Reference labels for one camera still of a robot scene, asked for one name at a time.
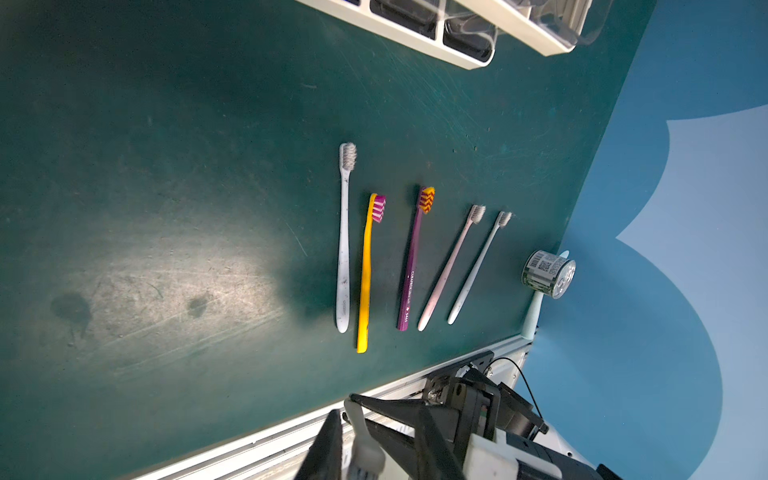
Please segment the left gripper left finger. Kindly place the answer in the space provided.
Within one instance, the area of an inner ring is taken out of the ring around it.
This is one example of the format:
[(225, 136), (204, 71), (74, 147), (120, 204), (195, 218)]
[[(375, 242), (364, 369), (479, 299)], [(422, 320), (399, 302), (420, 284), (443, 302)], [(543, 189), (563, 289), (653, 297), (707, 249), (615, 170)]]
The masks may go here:
[(343, 431), (338, 409), (331, 410), (307, 451), (295, 480), (340, 480)]

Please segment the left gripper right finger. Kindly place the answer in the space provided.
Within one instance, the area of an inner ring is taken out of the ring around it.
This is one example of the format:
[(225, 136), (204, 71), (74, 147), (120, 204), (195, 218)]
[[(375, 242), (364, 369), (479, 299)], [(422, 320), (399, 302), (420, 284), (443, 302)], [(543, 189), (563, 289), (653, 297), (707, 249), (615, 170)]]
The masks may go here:
[(364, 425), (372, 439), (412, 479), (462, 479), (454, 454), (460, 411), (424, 400), (382, 400), (352, 394), (352, 404), (394, 419), (414, 429), (408, 436), (369, 419)]

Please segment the grey white toothbrush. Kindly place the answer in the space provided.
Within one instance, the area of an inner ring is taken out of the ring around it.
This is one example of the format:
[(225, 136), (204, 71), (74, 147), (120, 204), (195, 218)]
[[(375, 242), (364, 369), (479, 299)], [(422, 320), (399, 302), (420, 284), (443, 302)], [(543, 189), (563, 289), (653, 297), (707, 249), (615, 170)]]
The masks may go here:
[(349, 398), (344, 408), (354, 431), (347, 478), (377, 480), (385, 469), (386, 455), (369, 433), (362, 407)]

